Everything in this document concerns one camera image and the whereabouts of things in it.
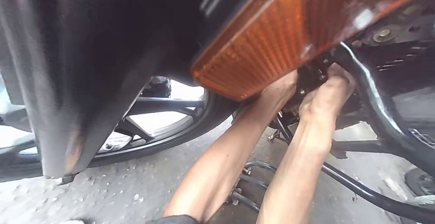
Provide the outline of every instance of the motorcycle rear wheel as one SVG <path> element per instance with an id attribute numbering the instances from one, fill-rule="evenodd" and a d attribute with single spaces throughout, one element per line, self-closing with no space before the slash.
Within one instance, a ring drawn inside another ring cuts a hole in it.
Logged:
<path id="1" fill-rule="evenodd" d="M 216 93 L 206 92 L 207 103 L 204 111 L 187 128 L 150 143 L 97 154 L 88 167 L 110 165 L 155 154 L 209 132 L 225 121 L 235 111 L 238 103 Z M 42 176 L 42 166 L 38 154 L 17 154 L 1 159 L 0 182 L 39 176 Z"/>

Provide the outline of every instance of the ground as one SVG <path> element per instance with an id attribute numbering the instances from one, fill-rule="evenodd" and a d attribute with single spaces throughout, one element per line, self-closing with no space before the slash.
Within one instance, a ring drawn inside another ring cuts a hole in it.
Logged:
<path id="1" fill-rule="evenodd" d="M 81 219 L 91 224 L 143 224 L 159 218 L 189 168 L 199 156 L 230 126 L 228 119 L 212 131 L 188 143 L 157 154 L 87 169 L 74 182 L 56 186 L 43 177 L 0 183 L 0 224 L 57 224 Z M 275 167 L 283 157 L 287 145 L 273 143 L 267 137 L 274 132 L 268 128 L 255 148 L 251 160 L 261 160 Z M 338 132 L 341 137 L 371 136 L 365 127 Z M 397 200 L 411 197 L 403 183 L 403 174 L 411 165 L 388 154 L 348 153 L 348 159 L 327 161 L 362 181 L 367 186 Z M 253 169 L 252 176 L 270 182 L 272 174 Z M 248 184 L 242 194 L 260 202 L 264 191 Z M 399 218 L 341 186 L 321 174 L 311 214 L 313 224 L 395 224 Z M 255 223 L 257 214 L 239 204 L 223 205 L 210 223 Z"/>

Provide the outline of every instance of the orange reflector lens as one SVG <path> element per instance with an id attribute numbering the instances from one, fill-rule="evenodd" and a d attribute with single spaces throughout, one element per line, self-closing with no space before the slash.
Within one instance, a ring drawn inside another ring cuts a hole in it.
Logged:
<path id="1" fill-rule="evenodd" d="M 242 101 L 409 0 L 249 0 L 192 66 Z"/>

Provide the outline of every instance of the bolt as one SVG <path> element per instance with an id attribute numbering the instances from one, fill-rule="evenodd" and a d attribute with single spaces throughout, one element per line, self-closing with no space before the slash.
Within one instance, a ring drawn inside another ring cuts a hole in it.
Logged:
<path id="1" fill-rule="evenodd" d="M 112 144 L 106 143 L 106 145 L 104 146 L 106 150 L 112 150 L 114 147 Z"/>
<path id="2" fill-rule="evenodd" d="M 391 33 L 391 31 L 389 29 L 384 29 L 381 32 L 379 32 L 378 36 L 380 36 L 380 37 L 386 37 L 390 33 Z"/>

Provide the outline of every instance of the black metal frame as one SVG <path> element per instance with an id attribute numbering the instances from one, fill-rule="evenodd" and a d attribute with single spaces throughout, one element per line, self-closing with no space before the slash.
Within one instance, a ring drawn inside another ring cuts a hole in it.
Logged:
<path id="1" fill-rule="evenodd" d="M 283 135 L 292 135 L 292 133 L 288 129 L 288 127 L 283 125 L 279 116 L 276 116 L 275 121 L 277 122 L 278 130 Z M 378 145 L 378 144 L 373 142 L 373 143 L 369 143 L 368 145 Z M 335 147 L 339 148 L 339 149 L 351 149 L 351 147 L 340 148 L 337 145 Z M 370 147 L 367 147 L 366 145 L 364 145 L 362 147 L 362 149 L 367 149 L 367 148 L 370 148 Z M 260 162 L 260 161 L 253 161 L 253 162 L 248 162 L 244 168 L 245 171 L 248 172 L 249 174 L 251 172 L 251 169 L 250 169 L 251 166 L 257 166 L 257 167 L 266 169 L 268 171 L 271 171 L 273 173 L 275 173 L 277 170 L 275 167 L 273 167 L 267 163 Z M 395 215 L 402 216 L 402 217 L 405 217 L 407 219 L 411 219 L 411 220 L 414 220 L 414 221 L 417 221 L 420 223 L 424 223 L 424 224 L 432 223 L 435 220 L 435 210 L 431 210 L 431 209 L 427 209 L 427 208 L 424 208 L 421 206 L 411 205 L 411 204 L 407 204 L 407 203 L 402 203 L 402 202 L 399 202 L 397 200 L 388 198 L 387 196 L 382 195 L 382 194 L 366 187 L 361 182 L 358 182 L 357 180 L 353 179 L 352 177 L 348 176 L 347 174 L 343 173 L 342 171 L 338 170 L 337 168 L 333 167 L 332 165 L 330 165 L 326 162 L 323 163 L 321 170 L 325 174 L 327 174 L 328 176 L 332 177 L 337 182 L 341 183 L 343 186 L 349 188 L 351 191 L 353 191 L 357 195 L 361 196 L 363 199 L 366 199 L 370 203 L 372 203 L 372 204 L 374 204 L 374 205 L 376 205 L 376 206 L 378 206 L 378 207 L 380 207 L 388 212 L 391 212 Z M 267 190 L 267 188 L 268 188 L 267 184 L 255 179 L 253 177 L 244 175 L 244 174 L 241 174 L 239 176 L 239 180 L 252 183 L 253 185 L 258 186 L 264 190 Z M 238 201 L 244 203 L 245 205 L 247 205 L 248 207 L 250 207 L 252 210 L 256 211 L 257 213 L 260 210 L 256 203 L 254 203 L 252 200 L 246 198 L 245 196 L 241 195 L 241 190 L 238 188 L 234 188 L 231 191 L 229 197 L 232 200 L 238 200 Z"/>

